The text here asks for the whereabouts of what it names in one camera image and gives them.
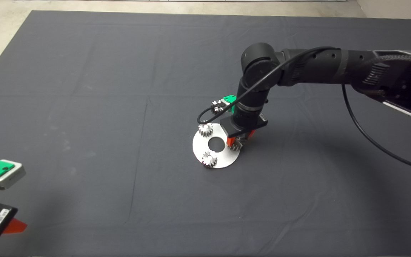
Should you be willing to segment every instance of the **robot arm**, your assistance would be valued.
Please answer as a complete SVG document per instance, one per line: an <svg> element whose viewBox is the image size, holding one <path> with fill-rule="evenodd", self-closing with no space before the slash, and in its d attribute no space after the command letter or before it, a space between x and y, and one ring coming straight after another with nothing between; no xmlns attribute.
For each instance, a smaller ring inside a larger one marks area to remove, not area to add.
<svg viewBox="0 0 411 257"><path fill-rule="evenodd" d="M267 125L261 111L275 85L351 84L357 92L411 115L411 52L328 47L302 53L305 49L275 52L266 43L253 44L243 52L237 98L246 95L235 103L232 116L220 120L228 135L228 146L240 148L254 130ZM287 61L290 63L274 70ZM258 81L259 85L247 92Z"/></svg>

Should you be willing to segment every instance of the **silver gear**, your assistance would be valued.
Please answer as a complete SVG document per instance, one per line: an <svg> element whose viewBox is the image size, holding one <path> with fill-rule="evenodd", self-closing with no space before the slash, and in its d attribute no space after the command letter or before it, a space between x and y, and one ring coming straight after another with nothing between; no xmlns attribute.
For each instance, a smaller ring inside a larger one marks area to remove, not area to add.
<svg viewBox="0 0 411 257"><path fill-rule="evenodd" d="M198 126L198 130L199 130L199 133L201 134L201 136L208 137L208 136L212 135L213 125L212 125L212 123L207 123L207 124L204 124L204 125L201 124L201 125Z"/></svg>
<svg viewBox="0 0 411 257"><path fill-rule="evenodd" d="M233 151L240 151L247 140L245 138L236 137L230 149Z"/></svg>
<svg viewBox="0 0 411 257"><path fill-rule="evenodd" d="M222 105L222 101L218 100L218 101L213 101L212 105L214 106L212 109L212 113L213 114L218 114L220 111L223 111L222 107L219 107L219 105Z"/></svg>
<svg viewBox="0 0 411 257"><path fill-rule="evenodd" d="M207 168L213 168L217 164L217 158L214 155L214 151L207 151L202 156L201 163Z"/></svg>

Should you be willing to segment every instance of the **round metal plate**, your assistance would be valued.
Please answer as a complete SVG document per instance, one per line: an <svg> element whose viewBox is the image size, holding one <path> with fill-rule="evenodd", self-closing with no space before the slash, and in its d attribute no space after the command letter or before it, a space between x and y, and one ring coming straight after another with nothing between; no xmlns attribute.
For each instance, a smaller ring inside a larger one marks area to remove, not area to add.
<svg viewBox="0 0 411 257"><path fill-rule="evenodd" d="M210 151L209 148L209 140L214 137L219 137L223 140L225 144L225 148L219 152L216 153L214 152L214 156L217 158L217 164L213 167L214 169L220 169L224 167L228 167L229 165L233 164L233 162L237 159L239 156L240 150L239 151L232 151L228 148L226 141L227 141L227 136L225 131L222 129L220 124L218 123L212 123L213 125L213 131L212 135L208 137L203 137L201 134L199 134L199 131L196 132L193 138L193 153L194 156L198 159L199 162L202 161L202 156L204 155L205 152Z"/></svg>

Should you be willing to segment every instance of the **cable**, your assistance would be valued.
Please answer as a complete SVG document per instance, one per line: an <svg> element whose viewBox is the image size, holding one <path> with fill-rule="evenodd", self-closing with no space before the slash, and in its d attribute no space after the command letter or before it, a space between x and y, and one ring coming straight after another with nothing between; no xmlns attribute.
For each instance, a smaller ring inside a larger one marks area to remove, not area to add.
<svg viewBox="0 0 411 257"><path fill-rule="evenodd" d="M218 117L220 117L222 114L224 114L227 110L231 109L233 106L235 106L242 98L244 98L250 91L254 90L255 88L257 88L261 83L263 83L265 80L267 80L267 78L269 76L271 76L274 72L276 72L278 69L281 69L283 67L285 67L286 65L294 62L295 60L298 60L300 57L303 57L307 54L311 54L312 52L318 52L318 51L324 51L324 50L329 50L329 49L338 49L336 47L330 47L330 46L324 46L324 47L315 47L309 50L305 50L303 52L301 52L300 54L295 55L294 57L292 57L289 60L286 60L284 63L281 63L279 65L277 65L274 69L272 69L269 73L267 73L266 75L264 75L264 77L262 77L260 80L256 81L256 83L253 84L253 86L251 86L250 88L247 89L247 91L245 91L243 94L241 94L238 98L235 99L235 101L233 101L231 104L227 105L226 107L223 108L223 110L221 110L218 114L215 114L215 116L213 116L212 118L208 119L208 120L204 120L201 121L201 117L202 115L204 115L206 112L208 112L209 110L212 109L212 107L209 107L207 109L205 109L204 111L202 111L198 118L197 118L197 122L199 124L207 124L210 123L212 121L214 121L215 119L217 119Z"/></svg>
<svg viewBox="0 0 411 257"><path fill-rule="evenodd" d="M351 109L350 106L350 102L348 100L348 96L347 96L347 89L345 88L345 84L342 84L342 93L344 94L344 101L345 104L347 106L347 110L349 111L350 117L353 120L353 123L356 125L356 127L358 128L359 132L361 132L361 134L370 141L370 143L372 143L373 145L375 145L378 149L382 150L384 153L386 153L387 155L393 157L394 159L401 161L409 166L411 166L411 161L408 161L404 158L401 158L400 156L397 156L394 153L391 153L389 150L387 150L386 148L384 148L383 146L381 146L379 143L377 143L375 140L372 139L372 137L370 137L369 135L367 135L367 133L364 131L364 129L361 127L361 125L359 125L359 122L357 121L356 117L353 114L353 111Z"/></svg>

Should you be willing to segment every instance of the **dark gray table cover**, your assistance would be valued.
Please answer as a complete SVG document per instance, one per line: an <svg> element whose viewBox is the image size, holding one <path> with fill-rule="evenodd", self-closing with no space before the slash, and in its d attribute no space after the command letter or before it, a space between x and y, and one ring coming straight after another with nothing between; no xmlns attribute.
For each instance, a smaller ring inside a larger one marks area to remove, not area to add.
<svg viewBox="0 0 411 257"><path fill-rule="evenodd" d="M273 88L233 165L193 156L254 42L410 50L411 20L33 11L0 57L0 159L27 172L0 202L28 223L0 256L411 255L411 167L339 86ZM350 94L411 160L411 117Z"/></svg>

